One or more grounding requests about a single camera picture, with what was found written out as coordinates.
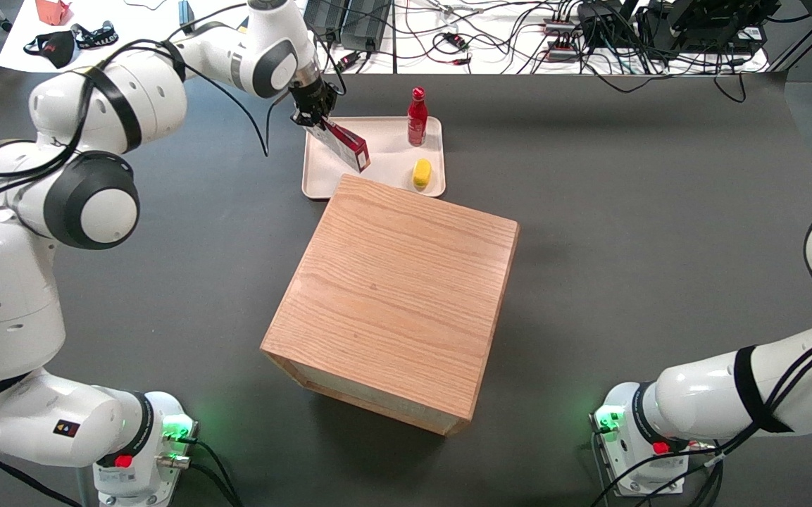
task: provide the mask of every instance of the wood grain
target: wood grain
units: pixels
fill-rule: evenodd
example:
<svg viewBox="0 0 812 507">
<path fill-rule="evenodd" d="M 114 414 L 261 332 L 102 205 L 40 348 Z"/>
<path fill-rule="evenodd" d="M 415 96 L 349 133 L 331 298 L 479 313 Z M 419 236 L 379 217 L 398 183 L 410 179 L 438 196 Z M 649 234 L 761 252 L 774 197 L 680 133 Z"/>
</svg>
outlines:
<svg viewBox="0 0 812 507">
<path fill-rule="evenodd" d="M 290 371 L 296 363 L 451 414 L 449 430 L 463 427 L 516 241 L 512 220 L 344 176 L 261 349 L 306 387 L 316 383 Z M 345 382 L 321 384 L 406 423 L 424 420 L 403 404 L 341 389 Z"/>
</svg>

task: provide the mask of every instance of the white table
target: white table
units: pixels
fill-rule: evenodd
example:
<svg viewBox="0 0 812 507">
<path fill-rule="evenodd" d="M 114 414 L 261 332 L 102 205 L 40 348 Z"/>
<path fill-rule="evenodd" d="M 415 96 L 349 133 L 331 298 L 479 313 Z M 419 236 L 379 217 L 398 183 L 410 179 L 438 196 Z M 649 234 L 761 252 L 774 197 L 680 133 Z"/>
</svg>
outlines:
<svg viewBox="0 0 812 507">
<path fill-rule="evenodd" d="M 128 0 L 131 3 L 157 3 L 157 0 Z M 477 7 L 490 7 L 496 6 L 498 2 L 492 1 L 479 1 L 469 0 L 470 2 L 477 1 Z M 189 0 L 190 6 L 193 8 L 197 17 L 203 17 L 206 14 L 215 12 L 222 7 L 231 6 L 231 4 L 239 3 L 234 0 Z M 296 3 L 301 9 L 305 9 L 306 0 L 296 0 Z M 546 41 L 553 41 L 553 37 L 544 37 L 543 27 L 533 26 L 537 23 L 543 22 L 544 17 L 551 15 L 550 7 L 541 6 L 539 10 L 531 13 L 524 25 L 527 28 L 522 29 L 521 35 L 515 42 L 516 54 L 510 62 L 509 58 L 512 56 L 504 55 L 499 49 L 484 45 L 480 41 L 475 41 L 470 45 L 471 64 L 470 66 L 453 66 L 438 61 L 451 61 L 455 58 L 463 58 L 464 54 L 460 55 L 446 55 L 440 52 L 434 52 L 430 56 L 416 57 L 425 53 L 426 49 L 432 47 L 434 36 L 440 31 L 458 31 L 463 33 L 464 36 L 477 35 L 479 32 L 475 29 L 487 32 L 498 39 L 508 39 L 516 17 L 522 12 L 527 10 L 525 6 L 498 6 L 495 9 L 483 13 L 471 13 L 467 10 L 457 10 L 455 14 L 447 16 L 447 20 L 457 20 L 454 25 L 447 25 L 447 20 L 444 20 L 442 13 L 436 10 L 430 10 L 432 4 L 428 0 L 396 0 L 396 4 L 389 14 L 389 22 L 396 23 L 396 32 L 392 26 L 387 26 L 387 31 L 384 36 L 384 41 L 381 44 L 381 51 L 374 54 L 361 73 L 375 73 L 375 74 L 514 74 L 521 72 L 524 74 L 530 73 L 535 70 L 537 74 L 592 74 L 596 70 L 599 74 L 630 74 L 644 73 L 643 66 L 637 58 L 622 58 L 620 63 L 615 55 L 606 49 L 596 49 L 596 56 L 589 58 L 588 66 L 582 68 L 577 62 L 566 63 L 544 63 L 539 66 L 535 62 L 528 63 L 524 55 L 538 54 L 540 49 L 545 47 Z M 88 66 L 95 64 L 102 60 L 102 58 L 109 55 L 116 48 L 120 47 L 123 43 L 131 42 L 133 39 L 147 38 L 147 39 L 164 39 L 168 33 L 177 29 L 177 0 L 165 0 L 161 7 L 155 11 L 145 9 L 139 6 L 127 6 L 123 0 L 75 0 L 70 7 L 73 15 L 67 19 L 64 26 L 49 26 L 41 22 L 36 14 L 35 0 L 25 0 L 17 18 L 14 20 L 14 27 L 12 32 L 6 40 L 6 44 L 0 54 L 0 66 L 16 68 L 16 70 L 25 70 L 30 72 L 54 72 L 55 68 L 49 63 L 48 60 L 39 56 L 25 54 L 23 46 L 31 42 L 37 35 L 41 33 L 55 32 L 58 30 L 67 30 L 73 23 L 80 23 L 88 30 L 99 28 L 103 20 L 110 20 L 120 36 L 120 41 L 116 44 L 106 46 L 98 49 L 84 49 L 80 51 L 77 58 L 67 68 L 76 68 L 81 66 Z M 576 11 L 577 6 L 573 6 L 573 13 Z M 470 14 L 464 20 L 458 20 L 459 16 Z M 228 11 L 226 13 L 218 14 L 211 18 L 211 20 L 219 20 L 226 25 L 238 26 L 239 23 L 246 16 L 246 9 L 244 7 Z M 426 32 L 421 35 L 412 35 L 408 29 L 411 27 L 415 32 Z M 397 55 L 396 65 L 394 65 L 392 54 L 394 53 L 394 41 L 396 37 L 395 52 Z M 183 38 L 183 34 L 176 36 L 176 39 Z M 332 54 L 335 58 L 341 58 L 345 54 L 350 54 L 350 49 L 344 49 L 335 46 L 332 49 Z M 326 64 L 324 51 L 318 49 L 319 59 L 323 66 Z M 716 61 L 715 55 L 688 55 L 689 58 L 696 57 L 698 61 L 714 62 Z M 764 70 L 768 67 L 769 62 L 766 58 L 766 53 L 760 51 L 757 53 L 753 60 L 748 61 L 746 64 L 735 68 L 738 72 L 756 72 Z M 358 70 L 361 62 L 348 72 L 352 73 Z M 666 72 L 662 64 L 654 64 L 654 70 L 659 72 Z M 725 72 L 730 71 L 729 67 L 724 67 Z M 680 73 L 699 73 L 703 71 L 714 71 L 712 67 L 703 67 L 699 65 L 692 65 L 689 62 L 673 61 L 667 69 L 667 73 L 680 74 Z"/>
<path fill-rule="evenodd" d="M 154 0 L 128 0 L 130 3 L 158 4 Z M 226 6 L 241 3 L 239 0 L 189 0 L 196 17 L 203 17 Z M 301 9 L 305 9 L 306 0 L 296 0 Z M 0 53 L 0 67 L 14 68 L 26 72 L 56 72 L 51 62 L 41 56 L 29 55 L 23 51 L 23 46 L 31 42 L 37 35 L 42 33 L 58 32 L 70 29 L 73 23 L 80 23 L 87 30 L 100 28 L 104 20 L 110 20 L 115 25 L 119 41 L 110 46 L 96 49 L 84 49 L 79 51 L 77 57 L 67 67 L 71 68 L 87 67 L 94 65 L 115 49 L 121 47 L 126 42 L 135 39 L 155 39 L 160 41 L 177 29 L 177 0 L 165 0 L 161 7 L 155 11 L 150 11 L 145 7 L 128 6 L 123 0 L 74 0 L 70 6 L 71 17 L 65 20 L 62 26 L 46 25 L 36 14 L 35 0 L 25 0 L 20 7 L 14 27 L 9 33 L 6 43 Z M 238 26 L 247 15 L 245 7 L 232 9 L 226 13 L 220 13 L 209 20 L 219 20 L 229 26 Z M 183 39 L 183 33 L 178 33 L 174 39 Z M 393 52 L 393 41 L 385 37 L 381 44 L 381 51 Z M 322 65 L 326 58 L 324 49 L 319 47 L 319 59 Z M 334 48 L 332 54 L 336 58 L 351 51 L 343 48 Z M 393 58 L 384 55 L 375 55 L 363 69 L 364 73 L 390 74 L 393 72 Z"/>
<path fill-rule="evenodd" d="M 408 27 L 415 32 L 424 32 L 430 28 L 438 27 L 447 32 L 459 32 L 463 37 L 470 37 L 479 35 L 480 31 L 489 33 L 495 36 L 499 41 L 504 41 L 509 38 L 513 31 L 513 26 L 520 16 L 524 13 L 529 6 L 498 6 L 501 4 L 499 0 L 466 0 L 469 4 L 462 4 L 454 0 L 444 0 L 444 4 L 450 6 L 463 6 L 462 9 L 455 11 L 454 14 L 449 16 L 442 16 L 442 13 L 437 11 L 417 11 L 406 10 L 399 8 L 396 10 L 396 26 L 402 30 L 408 30 Z M 396 0 L 399 6 L 415 7 L 428 7 L 432 3 L 429 0 Z M 570 4 L 570 20 L 572 23 L 577 22 L 577 5 L 578 2 Z M 647 0 L 639 0 L 638 6 L 644 6 Z M 485 8 L 494 7 L 489 11 L 482 13 L 470 14 L 467 10 L 468 7 Z M 467 16 L 464 20 L 459 20 L 461 16 Z M 396 54 L 399 56 L 399 71 L 400 74 L 449 74 L 449 73 L 470 73 L 472 74 L 515 74 L 516 72 L 528 74 L 532 68 L 535 67 L 535 62 L 528 63 L 527 56 L 537 55 L 539 51 L 547 48 L 546 42 L 555 41 L 554 36 L 544 36 L 543 26 L 541 25 L 545 18 L 551 18 L 553 11 L 550 6 L 539 6 L 534 12 L 531 12 L 523 25 L 525 28 L 521 29 L 518 38 L 514 41 L 514 47 L 519 54 L 514 58 L 512 55 L 503 54 L 500 49 L 493 48 L 488 44 L 484 44 L 481 39 L 471 43 L 471 64 L 469 66 L 455 67 L 445 63 L 433 61 L 431 58 L 409 58 L 410 56 L 421 55 L 425 53 L 426 49 L 431 49 L 434 44 L 434 37 L 438 32 L 422 33 L 421 35 L 408 35 L 408 33 L 397 33 L 399 37 L 396 40 Z M 580 45 L 584 45 L 583 39 L 579 41 Z M 452 49 L 446 43 L 441 44 L 442 48 Z M 628 49 L 618 48 L 620 54 L 624 54 Z M 564 62 L 564 63 L 543 63 L 535 70 L 535 74 L 592 74 L 594 68 L 599 74 L 643 74 L 644 68 L 638 58 L 622 58 L 620 63 L 615 55 L 608 49 L 596 49 L 595 54 L 598 56 L 591 57 L 587 63 L 589 66 L 582 69 L 577 62 Z M 439 61 L 451 61 L 454 58 L 463 58 L 464 54 L 451 56 L 437 52 L 431 56 Z M 696 61 L 703 61 L 712 63 L 717 61 L 716 55 L 696 55 L 696 54 L 683 54 L 683 57 L 693 58 Z M 764 70 L 768 67 L 766 53 L 764 51 L 758 52 L 753 60 L 748 61 L 746 64 L 736 67 L 735 71 L 740 72 L 756 72 Z M 668 72 L 663 69 L 662 63 L 655 63 L 652 66 L 653 71 L 680 74 L 680 73 L 701 73 L 704 67 L 701 65 L 692 65 L 684 61 L 670 61 Z M 715 68 L 707 66 L 706 72 L 714 72 Z M 730 67 L 725 66 L 724 71 L 730 71 Z"/>
</svg>

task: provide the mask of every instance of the table surface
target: table surface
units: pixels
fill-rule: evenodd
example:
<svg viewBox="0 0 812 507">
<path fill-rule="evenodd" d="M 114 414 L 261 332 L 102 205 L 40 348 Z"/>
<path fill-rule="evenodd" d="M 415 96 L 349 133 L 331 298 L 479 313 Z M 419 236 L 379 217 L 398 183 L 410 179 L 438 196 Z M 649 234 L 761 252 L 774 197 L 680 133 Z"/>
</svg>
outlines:
<svg viewBox="0 0 812 507">
<path fill-rule="evenodd" d="M 0 70 L 0 139 L 32 137 L 42 78 Z M 744 81 L 741 105 L 711 80 L 631 95 L 578 76 L 348 81 L 339 115 L 399 115 L 422 84 L 444 126 L 444 199 L 522 227 L 473 423 L 451 439 L 312 394 L 258 350 L 326 205 L 301 193 L 289 103 L 266 160 L 201 80 L 186 125 L 126 155 L 133 236 L 58 250 L 68 340 L 48 369 L 176 394 L 246 505 L 585 507 L 599 490 L 587 414 L 613 385 L 812 327 L 812 162 L 783 77 Z M 238 96 L 263 118 L 266 101 Z M 70 470 L 20 466 L 76 491 Z M 698 481 L 654 505 L 689 503 Z M 0 505 L 55 503 L 0 472 Z M 223 505 L 184 474 L 176 507 Z M 747 442 L 718 505 L 812 505 L 812 435 Z"/>
<path fill-rule="evenodd" d="M 515 221 L 345 175 L 261 348 L 471 420 L 516 237 Z"/>
<path fill-rule="evenodd" d="M 645 4 L 647 0 L 639 0 L 639 4 Z M 158 0 L 141 0 L 141 4 L 147 6 L 158 6 Z M 197 17 L 215 12 L 226 6 L 235 4 L 235 0 L 189 0 Z M 296 0 L 296 4 L 303 10 L 306 8 L 306 0 Z M 471 13 L 465 10 L 457 10 L 455 14 L 442 16 L 438 10 L 431 9 L 432 4 L 426 0 L 396 0 L 394 7 L 387 17 L 387 29 L 384 41 L 381 43 L 380 52 L 374 54 L 361 73 L 367 74 L 529 74 L 532 70 L 537 74 L 592 74 L 597 71 L 599 74 L 643 74 L 643 63 L 637 58 L 622 58 L 621 61 L 608 49 L 595 49 L 595 57 L 588 58 L 588 66 L 582 68 L 576 62 L 556 62 L 544 63 L 535 68 L 535 64 L 529 63 L 528 57 L 538 54 L 544 47 L 544 41 L 553 41 L 553 37 L 543 37 L 543 29 L 538 26 L 545 17 L 553 15 L 554 4 L 550 3 L 515 3 L 505 4 L 499 0 L 487 0 L 476 2 L 471 0 L 468 3 L 444 2 L 465 8 L 480 8 L 486 10 L 481 13 Z M 489 44 L 490 36 L 494 42 L 502 42 L 508 39 L 513 32 L 516 19 L 528 10 L 528 4 L 532 4 L 534 10 L 524 20 L 524 27 L 520 29 L 515 38 L 516 53 L 505 51 L 501 47 L 492 47 Z M 569 11 L 572 11 L 572 19 L 577 20 L 574 13 L 579 3 L 571 1 L 566 4 Z M 142 6 L 130 6 L 123 0 L 74 0 L 71 3 L 72 17 L 65 20 L 64 26 L 55 27 L 46 25 L 39 20 L 36 14 L 35 0 L 25 0 L 20 7 L 14 27 L 6 40 L 2 52 L 0 53 L 0 66 L 14 68 L 14 70 L 26 70 L 32 72 L 52 72 L 54 67 L 48 60 L 39 56 L 25 54 L 23 46 L 31 42 L 41 33 L 67 30 L 73 23 L 80 23 L 88 30 L 100 27 L 103 20 L 112 20 L 115 23 L 116 32 L 121 37 L 115 45 L 104 48 L 86 49 L 80 51 L 77 58 L 67 68 L 88 66 L 102 60 L 120 47 L 123 42 L 133 41 L 133 39 L 163 39 L 177 28 L 177 0 L 165 0 L 160 7 L 151 11 Z M 226 13 L 213 17 L 229 26 L 238 26 L 246 16 L 243 8 L 234 9 Z M 432 48 L 435 35 L 444 31 L 458 31 L 463 36 L 471 38 L 480 35 L 479 39 L 471 42 L 471 65 L 453 66 L 441 61 L 452 61 L 461 56 L 447 55 L 440 51 L 434 51 L 428 56 L 421 56 L 425 51 Z M 319 58 L 322 64 L 326 63 L 325 54 L 319 48 Z M 350 54 L 350 49 L 344 49 L 335 45 L 332 55 L 341 58 Z M 396 52 L 397 59 L 394 65 L 392 54 Z M 714 67 L 708 66 L 708 62 L 715 62 L 715 55 L 686 55 L 694 58 L 695 61 L 703 61 L 704 65 L 693 64 L 685 61 L 670 62 L 667 70 L 660 63 L 653 64 L 654 72 L 660 73 L 711 73 Z M 356 66 L 349 70 L 355 73 Z M 768 68 L 768 61 L 764 51 L 757 52 L 752 60 L 746 64 L 735 67 L 736 71 L 756 72 Z M 725 66 L 723 71 L 730 71 Z"/>
</svg>

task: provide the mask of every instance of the warning label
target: warning label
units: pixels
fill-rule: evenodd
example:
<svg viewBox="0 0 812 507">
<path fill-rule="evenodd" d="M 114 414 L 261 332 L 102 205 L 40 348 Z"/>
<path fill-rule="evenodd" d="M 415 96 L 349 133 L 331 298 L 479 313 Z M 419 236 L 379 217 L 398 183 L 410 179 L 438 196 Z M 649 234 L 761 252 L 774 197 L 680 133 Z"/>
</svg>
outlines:
<svg viewBox="0 0 812 507">
<path fill-rule="evenodd" d="M 80 430 L 80 424 L 59 418 L 52 433 L 73 439 L 73 437 L 77 436 L 77 430 Z"/>
</svg>

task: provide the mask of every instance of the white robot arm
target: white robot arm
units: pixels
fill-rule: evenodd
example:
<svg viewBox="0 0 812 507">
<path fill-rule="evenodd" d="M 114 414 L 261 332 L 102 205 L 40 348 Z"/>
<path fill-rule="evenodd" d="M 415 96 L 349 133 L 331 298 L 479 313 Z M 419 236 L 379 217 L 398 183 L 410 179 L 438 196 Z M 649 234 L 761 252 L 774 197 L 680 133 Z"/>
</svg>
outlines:
<svg viewBox="0 0 812 507">
<path fill-rule="evenodd" d="M 187 66 L 265 99 L 288 89 L 299 125 L 318 125 L 334 108 L 337 92 L 320 76 L 296 4 L 248 6 L 245 34 L 204 23 L 183 41 L 151 46 L 158 54 L 119 50 L 39 84 L 29 100 L 36 139 L 0 142 L 0 453 L 93 465 L 108 505 L 167 505 L 178 468 L 189 465 L 187 445 L 170 437 L 191 436 L 196 423 L 164 392 L 89 386 L 43 369 L 65 340 L 54 252 L 59 244 L 112 248 L 132 234 L 139 197 L 118 154 L 180 128 Z"/>
<path fill-rule="evenodd" d="M 812 225 L 803 251 L 812 276 Z M 665 484 L 674 484 L 664 490 L 667 494 L 680 493 L 683 479 L 673 481 L 688 468 L 688 456 L 674 453 L 688 449 L 692 441 L 731 439 L 753 424 L 759 427 L 757 437 L 812 433 L 812 367 L 802 367 L 802 378 L 775 410 L 766 408 L 789 366 L 811 349 L 812 330 L 807 330 L 772 344 L 670 367 L 655 382 L 612 388 L 592 422 L 612 478 L 621 477 L 618 493 L 643 496 Z M 640 465 L 660 455 L 666 458 Z"/>
</svg>

